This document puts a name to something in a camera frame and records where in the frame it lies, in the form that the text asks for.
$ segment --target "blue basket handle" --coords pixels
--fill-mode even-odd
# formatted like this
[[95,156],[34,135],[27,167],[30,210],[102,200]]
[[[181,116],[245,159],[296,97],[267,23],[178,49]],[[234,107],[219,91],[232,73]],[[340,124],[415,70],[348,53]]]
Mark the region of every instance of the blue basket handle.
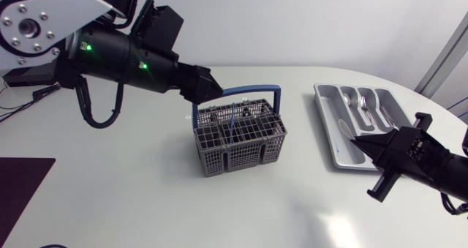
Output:
[[[281,101],[281,87],[277,85],[261,84],[253,86],[240,86],[223,91],[222,97],[228,97],[234,94],[245,94],[249,92],[273,91],[275,93],[273,100],[273,112],[279,114],[279,104]],[[198,105],[192,104],[192,125],[193,128],[198,127]]]

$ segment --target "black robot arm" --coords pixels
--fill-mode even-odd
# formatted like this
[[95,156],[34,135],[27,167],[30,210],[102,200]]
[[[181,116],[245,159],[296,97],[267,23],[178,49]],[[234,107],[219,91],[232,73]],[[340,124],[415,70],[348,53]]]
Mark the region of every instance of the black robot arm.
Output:
[[[382,177],[368,194],[383,202],[400,175],[408,176],[441,192],[445,209],[458,215],[468,212],[468,204],[455,208],[448,195],[468,202],[468,158],[451,154],[426,131],[429,114],[417,113],[414,127],[401,127],[383,135],[364,135],[351,140],[372,158]],[[463,147],[468,145],[468,131]]]

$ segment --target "bolt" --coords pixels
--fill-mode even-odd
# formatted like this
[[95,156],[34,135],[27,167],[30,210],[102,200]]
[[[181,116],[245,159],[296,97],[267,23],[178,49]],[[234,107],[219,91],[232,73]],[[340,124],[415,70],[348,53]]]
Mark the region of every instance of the bolt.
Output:
[[28,12],[28,8],[26,8],[25,5],[20,4],[20,5],[18,6],[18,11],[21,12],[21,13],[26,13],[26,12]]
[[41,45],[39,45],[38,43],[34,44],[34,46],[32,47],[35,51],[41,51],[42,50],[42,47]]
[[58,55],[60,54],[60,50],[59,50],[58,48],[53,48],[53,49],[52,49],[52,54],[53,54],[54,56],[58,56]]
[[13,24],[12,20],[10,20],[9,18],[4,18],[3,19],[3,24],[5,26],[11,26]]
[[12,38],[12,45],[17,47],[21,44],[21,41],[17,38]]
[[47,16],[47,14],[45,14],[44,12],[42,12],[41,15],[39,15],[39,16],[41,17],[41,19],[42,19],[43,21],[46,21],[46,20],[49,19],[49,16]]
[[46,34],[46,37],[47,37],[49,40],[53,40],[53,38],[56,37],[56,35],[54,35],[51,31],[49,31],[49,32]]
[[18,58],[18,64],[19,64],[19,65],[24,65],[24,64],[26,64],[26,59],[25,59],[25,58]]

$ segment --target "utensil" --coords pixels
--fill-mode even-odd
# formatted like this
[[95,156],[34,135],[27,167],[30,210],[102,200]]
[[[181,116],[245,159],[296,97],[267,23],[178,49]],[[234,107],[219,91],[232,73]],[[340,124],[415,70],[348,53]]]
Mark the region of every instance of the utensil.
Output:
[[351,106],[351,98],[347,93],[343,93],[344,101],[348,106]]
[[380,112],[382,113],[383,118],[385,118],[385,120],[387,121],[387,123],[388,123],[391,127],[393,127],[393,128],[395,128],[395,129],[398,130],[398,127],[396,127],[396,124],[393,123],[393,122],[390,120],[390,117],[389,117],[389,114],[388,114],[387,109],[385,109],[385,107],[383,107],[382,105],[380,105],[380,109],[381,109]]
[[341,132],[344,135],[346,135],[347,138],[349,138],[350,140],[354,140],[354,135],[352,135],[350,127],[348,126],[348,124],[346,124],[346,122],[343,119],[338,120],[338,126]]
[[367,108],[366,98],[362,95],[359,96],[359,101],[361,102],[361,109],[363,110],[364,114],[366,115],[367,119],[371,122],[372,125],[376,125],[374,118],[372,117],[371,112]]

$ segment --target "white table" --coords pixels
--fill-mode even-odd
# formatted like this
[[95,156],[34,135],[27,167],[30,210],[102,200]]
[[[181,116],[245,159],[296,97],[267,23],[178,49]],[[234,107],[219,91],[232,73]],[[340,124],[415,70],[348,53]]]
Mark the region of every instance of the white table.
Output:
[[[62,89],[0,124],[2,157],[55,157],[4,247],[466,247],[468,223],[442,207],[439,193],[401,178],[379,203],[366,194],[378,173],[338,170],[314,83],[390,89],[414,120],[432,114],[429,133],[463,154],[465,124],[418,94],[373,76],[324,67],[216,67],[224,88],[279,84],[287,128],[279,161],[204,178],[192,134],[191,104],[176,91],[125,89],[122,114],[89,127],[75,92]],[[94,115],[104,120],[116,84],[90,78]],[[28,102],[37,87],[0,97]],[[246,94],[217,100],[228,104]]]

